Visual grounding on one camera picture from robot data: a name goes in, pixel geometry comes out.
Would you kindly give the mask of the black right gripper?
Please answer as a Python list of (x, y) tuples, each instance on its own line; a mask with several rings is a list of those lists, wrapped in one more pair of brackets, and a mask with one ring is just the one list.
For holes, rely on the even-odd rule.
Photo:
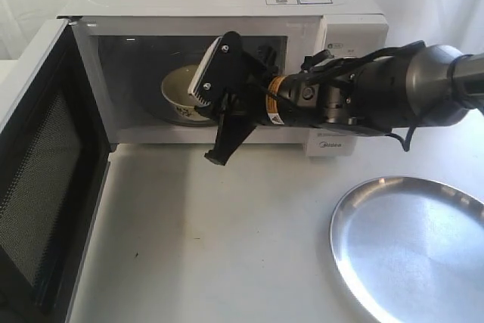
[[(218, 123), (213, 148), (204, 154), (225, 166), (258, 124), (283, 126), (283, 104), (278, 95), (280, 73), (278, 36), (242, 36), (229, 31), (206, 50), (188, 86), (188, 96), (203, 115)], [(203, 77), (206, 74), (206, 100)]]

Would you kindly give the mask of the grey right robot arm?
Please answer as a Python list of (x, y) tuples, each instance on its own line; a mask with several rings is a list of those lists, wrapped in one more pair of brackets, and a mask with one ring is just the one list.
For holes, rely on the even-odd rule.
[(206, 153), (225, 165), (260, 126), (326, 129), (361, 137), (399, 137), (408, 151), (416, 129), (452, 126), (483, 109), (483, 56), (422, 41), (361, 57), (329, 49), (284, 74), (270, 44), (248, 52), (239, 33), (218, 37), (189, 86), (195, 110), (217, 125)]

